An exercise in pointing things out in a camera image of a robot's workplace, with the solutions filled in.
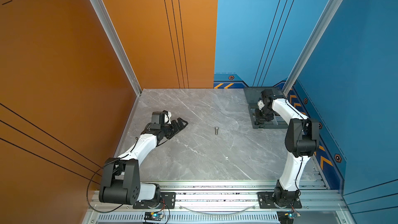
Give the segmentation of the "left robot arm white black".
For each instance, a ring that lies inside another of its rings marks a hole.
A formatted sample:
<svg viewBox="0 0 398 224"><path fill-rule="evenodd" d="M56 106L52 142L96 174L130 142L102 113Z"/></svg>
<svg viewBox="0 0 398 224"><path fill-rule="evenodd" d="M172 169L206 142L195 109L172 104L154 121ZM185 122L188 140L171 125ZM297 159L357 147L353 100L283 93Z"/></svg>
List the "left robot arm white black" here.
<svg viewBox="0 0 398 224"><path fill-rule="evenodd" d="M182 131L188 122L182 118L167 123L149 123L136 143L117 158L109 158L103 167L99 201L120 205L149 202L158 205L161 191L158 184L142 183L140 166L149 153Z"/></svg>

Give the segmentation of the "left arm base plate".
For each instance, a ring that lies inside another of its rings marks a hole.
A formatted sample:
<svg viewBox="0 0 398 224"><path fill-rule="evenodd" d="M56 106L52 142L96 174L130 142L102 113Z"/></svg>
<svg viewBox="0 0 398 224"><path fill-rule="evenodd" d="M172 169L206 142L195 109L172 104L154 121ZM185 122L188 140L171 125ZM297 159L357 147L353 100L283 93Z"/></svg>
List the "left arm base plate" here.
<svg viewBox="0 0 398 224"><path fill-rule="evenodd" d="M134 209L161 209L164 203L167 205L166 209L174 209L176 202L175 192L164 192L161 191L158 196L155 196L152 200L137 201L134 205Z"/></svg>

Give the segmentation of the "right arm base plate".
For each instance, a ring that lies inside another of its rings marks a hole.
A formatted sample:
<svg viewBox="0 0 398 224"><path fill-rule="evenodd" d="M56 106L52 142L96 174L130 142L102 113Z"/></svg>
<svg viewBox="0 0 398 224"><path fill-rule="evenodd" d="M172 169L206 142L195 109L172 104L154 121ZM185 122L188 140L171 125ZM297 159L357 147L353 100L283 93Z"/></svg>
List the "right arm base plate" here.
<svg viewBox="0 0 398 224"><path fill-rule="evenodd" d="M301 209L302 203L299 197L276 196L275 192L260 191L257 193L258 203L261 209Z"/></svg>

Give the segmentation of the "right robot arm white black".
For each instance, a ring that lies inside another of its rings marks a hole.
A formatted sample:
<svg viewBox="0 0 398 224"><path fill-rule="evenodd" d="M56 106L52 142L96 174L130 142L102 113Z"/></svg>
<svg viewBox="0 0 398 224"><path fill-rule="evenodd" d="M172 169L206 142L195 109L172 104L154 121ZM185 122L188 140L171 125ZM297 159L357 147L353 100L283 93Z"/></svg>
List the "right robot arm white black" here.
<svg viewBox="0 0 398 224"><path fill-rule="evenodd" d="M299 112L278 88L265 88L255 110L260 123L271 122L278 114L288 124L285 147L288 152L282 176L272 196L275 207L298 207L300 180L310 158L319 149L319 121Z"/></svg>

